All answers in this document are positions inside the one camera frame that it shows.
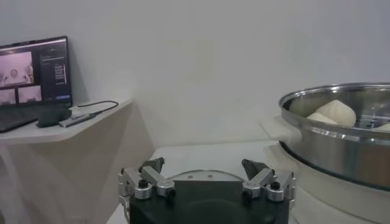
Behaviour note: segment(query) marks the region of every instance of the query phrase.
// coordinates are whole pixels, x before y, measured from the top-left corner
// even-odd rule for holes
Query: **curved white wall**
[[[390,2],[2,0],[0,44],[68,35],[78,101],[134,94],[155,146],[265,138],[298,88],[386,81]]]

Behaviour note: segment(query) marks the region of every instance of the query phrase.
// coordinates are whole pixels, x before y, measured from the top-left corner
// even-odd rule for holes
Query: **laptop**
[[[71,107],[68,38],[0,47],[0,133],[38,119],[53,107]]]

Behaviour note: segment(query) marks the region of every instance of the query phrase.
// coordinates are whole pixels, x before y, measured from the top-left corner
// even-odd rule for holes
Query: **white dough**
[[[340,100],[333,100],[318,108],[316,112],[346,127],[353,127],[356,122],[356,114],[353,109]]]
[[[328,123],[328,124],[337,124],[335,121],[333,121],[330,118],[325,117],[324,115],[320,113],[314,113],[310,116],[307,117],[308,119],[315,120],[315,121],[321,121],[323,123]]]
[[[373,128],[373,130],[377,130],[377,131],[390,131],[390,124],[384,124],[381,127]]]

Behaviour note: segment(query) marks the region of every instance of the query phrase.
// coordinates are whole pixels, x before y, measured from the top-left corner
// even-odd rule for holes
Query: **screw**
[[[148,185],[149,185],[149,183],[146,180],[140,180],[138,182],[138,187],[141,189],[147,188]]]
[[[272,190],[279,190],[280,189],[280,183],[279,182],[272,182],[271,183],[271,189]]]

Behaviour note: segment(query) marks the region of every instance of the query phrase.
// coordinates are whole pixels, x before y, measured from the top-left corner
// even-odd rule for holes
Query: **silver bracket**
[[[157,188],[157,194],[163,197],[170,197],[175,194],[175,182],[167,180],[161,176],[151,166],[143,167],[141,170],[141,177],[153,184]]]
[[[260,171],[256,176],[251,180],[245,181],[243,183],[243,191],[248,192],[252,198],[258,198],[261,194],[261,189],[265,185],[273,182],[274,180],[274,171],[268,168]]]
[[[147,183],[145,186],[139,186],[141,180],[140,175],[132,168],[125,168],[118,174],[119,202],[123,206],[128,223],[130,223],[130,197],[134,195],[139,200],[146,200],[152,196],[152,185]]]
[[[273,183],[267,184],[266,189],[269,200],[288,200],[293,205],[296,197],[296,178],[292,172],[280,172]]]

